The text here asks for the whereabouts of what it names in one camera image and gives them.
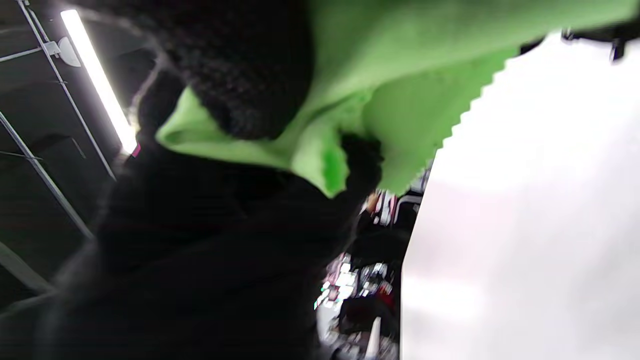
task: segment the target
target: white backdrop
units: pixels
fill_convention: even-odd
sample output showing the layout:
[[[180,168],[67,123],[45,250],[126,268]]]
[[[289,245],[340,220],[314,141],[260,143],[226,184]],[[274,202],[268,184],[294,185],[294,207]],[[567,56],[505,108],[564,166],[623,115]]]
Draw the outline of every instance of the white backdrop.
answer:
[[[402,360],[640,359],[640,46],[549,37],[438,152]]]

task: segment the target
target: metal rod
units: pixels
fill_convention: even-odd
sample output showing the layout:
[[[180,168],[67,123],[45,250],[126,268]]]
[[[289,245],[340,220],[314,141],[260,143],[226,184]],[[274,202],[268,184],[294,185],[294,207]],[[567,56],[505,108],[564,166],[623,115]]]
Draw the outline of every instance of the metal rod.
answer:
[[[84,128],[84,132],[89,137],[89,140],[91,140],[91,143],[93,144],[93,148],[98,153],[98,156],[100,157],[100,160],[101,160],[102,164],[104,165],[104,168],[107,170],[107,173],[109,174],[109,176],[112,179],[115,180],[116,177],[113,174],[113,171],[111,170],[111,167],[109,166],[109,163],[107,162],[107,159],[104,158],[104,155],[102,154],[102,151],[100,150],[100,147],[98,146],[98,143],[93,138],[93,135],[91,134],[91,131],[89,130],[89,127],[87,126],[86,122],[84,121],[84,117],[82,116],[82,114],[80,113],[80,110],[76,106],[76,102],[74,101],[73,97],[71,97],[71,93],[69,92],[69,89],[65,85],[64,80],[62,80],[62,76],[60,76],[60,73],[58,72],[58,68],[56,67],[56,64],[54,64],[53,59],[51,59],[51,57],[49,56],[49,53],[47,52],[47,49],[45,48],[44,41],[40,37],[38,29],[36,28],[35,24],[33,23],[33,19],[31,18],[31,16],[29,16],[29,12],[27,11],[26,6],[24,5],[24,0],[18,0],[18,3],[20,4],[20,9],[22,9],[22,13],[24,14],[24,17],[27,19],[27,21],[29,22],[29,25],[31,26],[31,30],[33,31],[33,34],[36,36],[36,39],[38,39],[38,43],[40,44],[40,47],[42,48],[42,50],[44,51],[45,55],[47,56],[47,60],[49,60],[49,65],[51,65],[51,69],[53,69],[53,72],[56,73],[56,77],[58,78],[58,81],[60,82],[60,86],[62,86],[62,89],[65,91],[65,94],[67,95],[67,98],[69,99],[69,102],[71,103],[71,106],[73,106],[74,111],[76,112],[76,115],[77,115],[78,119],[80,120],[80,123],[82,124],[82,126]]]
[[[11,137],[13,138],[13,141],[18,145],[18,147],[20,148],[22,153],[25,155],[27,160],[31,163],[31,166],[33,166],[33,168],[36,170],[40,178],[42,178],[42,181],[44,181],[44,183],[47,185],[47,187],[49,188],[53,196],[60,203],[62,208],[67,212],[67,214],[69,215],[71,220],[76,224],[78,229],[80,229],[84,237],[87,239],[92,239],[93,233],[89,230],[89,227],[84,223],[84,220],[82,220],[82,218],[80,217],[80,215],[78,215],[78,213],[76,212],[74,207],[71,205],[71,203],[69,203],[67,198],[62,194],[62,192],[58,188],[58,185],[56,185],[56,183],[53,182],[53,180],[51,179],[49,174],[44,170],[44,167],[42,167],[40,162],[34,159],[35,156],[33,156],[33,153],[31,152],[27,144],[24,143],[24,141],[22,141],[22,138],[20,137],[20,135],[18,135],[18,132],[16,132],[13,126],[11,126],[11,124],[9,123],[9,120],[7,120],[6,117],[4,117],[4,115],[1,112],[0,112],[0,122],[2,122],[2,125],[7,130],[9,135],[11,135]]]
[[[33,54],[33,53],[37,53],[40,50],[42,50],[39,47],[36,47],[35,49],[31,49],[31,50],[27,50],[27,51],[23,51],[21,53],[16,53],[16,54],[11,54],[11,55],[7,55],[7,56],[3,56],[0,58],[0,63],[3,61],[9,61],[9,60],[13,60],[13,59],[17,59],[20,58],[21,56],[25,56],[25,55],[29,55],[29,54]]]
[[[7,155],[7,156],[17,156],[18,158],[25,158],[25,159],[29,159],[27,158],[25,155],[22,154],[14,154],[12,152],[7,152],[7,151],[0,151],[0,155]],[[34,156],[33,159],[36,160],[42,160],[42,158],[39,158],[38,156]]]
[[[54,289],[48,281],[3,243],[0,243],[0,264],[16,279],[38,293],[50,293]]]
[[[40,30],[40,34],[42,34],[42,37],[44,38],[44,40],[46,42],[50,42],[51,40],[49,40],[49,37],[47,36],[47,33],[44,31],[44,28],[42,27],[42,24],[40,23],[40,20],[38,20],[38,17],[36,16],[36,13],[33,12],[33,10],[29,9],[29,13],[31,14],[33,20],[36,22],[36,26],[38,26],[38,29]]]

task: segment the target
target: green fabric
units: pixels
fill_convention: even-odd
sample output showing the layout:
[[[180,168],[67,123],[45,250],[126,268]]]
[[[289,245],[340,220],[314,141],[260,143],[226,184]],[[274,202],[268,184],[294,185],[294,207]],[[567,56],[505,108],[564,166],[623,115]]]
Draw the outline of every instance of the green fabric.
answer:
[[[637,0],[309,0],[316,73],[281,137],[223,133],[186,89],[159,130],[167,148],[291,170],[327,196],[344,189],[341,133],[382,143],[380,188],[401,193],[482,86],[524,42],[630,17]]]

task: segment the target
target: dark background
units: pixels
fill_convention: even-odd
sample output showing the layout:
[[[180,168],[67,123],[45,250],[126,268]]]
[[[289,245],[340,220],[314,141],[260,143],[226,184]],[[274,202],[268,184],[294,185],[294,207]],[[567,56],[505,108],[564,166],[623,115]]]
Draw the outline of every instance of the dark background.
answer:
[[[51,40],[67,35],[60,18],[63,9],[38,0],[31,5]],[[88,20],[84,24],[120,105],[128,108],[154,66],[154,55],[142,39],[122,29]],[[17,2],[0,0],[0,57],[37,46]],[[115,159],[120,142],[86,70],[54,60],[103,154],[109,161]],[[43,158],[50,176],[90,223],[111,178],[44,53],[0,63],[0,111],[35,155]],[[0,151],[21,154],[3,127]],[[0,154],[0,242],[51,279],[81,241],[80,232],[28,161]],[[0,268],[0,308],[31,294]]]

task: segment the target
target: fluorescent light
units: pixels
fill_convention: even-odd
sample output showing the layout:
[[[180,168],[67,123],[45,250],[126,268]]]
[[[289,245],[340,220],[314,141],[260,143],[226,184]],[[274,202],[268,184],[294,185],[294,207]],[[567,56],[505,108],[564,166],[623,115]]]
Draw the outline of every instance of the fluorescent light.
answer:
[[[124,112],[122,112],[122,108],[118,104],[118,99],[116,99],[109,80],[107,80],[107,75],[104,74],[102,65],[100,65],[100,60],[98,60],[98,56],[93,50],[89,35],[87,35],[82,20],[80,20],[80,15],[78,15],[78,12],[75,10],[67,10],[61,12],[60,15],[71,36],[71,40],[73,40],[76,46],[82,63],[89,73],[89,78],[91,78],[95,89],[98,91],[98,96],[104,108],[107,110],[116,134],[118,134],[120,142],[122,142],[122,149],[126,153],[131,154],[138,146],[136,133],[131,125],[129,125],[127,118],[124,116]]]

